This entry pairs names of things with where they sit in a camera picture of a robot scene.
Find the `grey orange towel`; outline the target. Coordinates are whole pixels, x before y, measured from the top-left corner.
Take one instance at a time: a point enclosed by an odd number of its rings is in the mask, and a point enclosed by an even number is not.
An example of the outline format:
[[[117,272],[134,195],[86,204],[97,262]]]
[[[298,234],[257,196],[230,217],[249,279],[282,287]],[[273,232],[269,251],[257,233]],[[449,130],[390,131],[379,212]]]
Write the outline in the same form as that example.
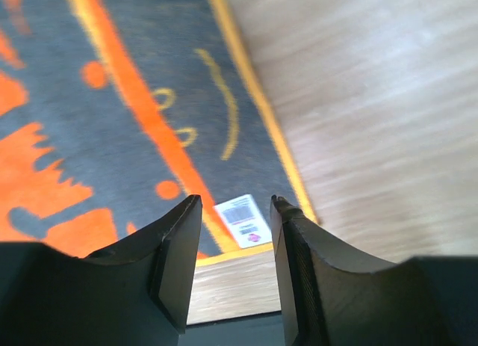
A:
[[[1,239],[73,256],[202,199],[198,265],[314,218],[226,0],[1,0]]]

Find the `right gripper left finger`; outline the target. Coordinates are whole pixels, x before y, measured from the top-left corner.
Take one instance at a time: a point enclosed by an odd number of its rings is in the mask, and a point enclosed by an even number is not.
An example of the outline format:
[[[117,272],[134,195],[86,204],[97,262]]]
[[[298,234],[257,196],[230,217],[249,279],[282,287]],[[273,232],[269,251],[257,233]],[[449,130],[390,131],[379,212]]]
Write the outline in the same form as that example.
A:
[[[202,202],[89,256],[1,244],[3,345],[176,345],[190,305]]]

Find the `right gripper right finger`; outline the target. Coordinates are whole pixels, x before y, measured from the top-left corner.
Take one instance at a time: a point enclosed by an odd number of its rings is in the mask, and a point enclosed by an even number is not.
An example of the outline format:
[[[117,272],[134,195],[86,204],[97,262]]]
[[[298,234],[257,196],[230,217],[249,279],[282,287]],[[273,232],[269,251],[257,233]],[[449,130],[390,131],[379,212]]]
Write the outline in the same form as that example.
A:
[[[270,204],[287,345],[475,345],[477,258],[394,264],[335,237],[283,197]]]

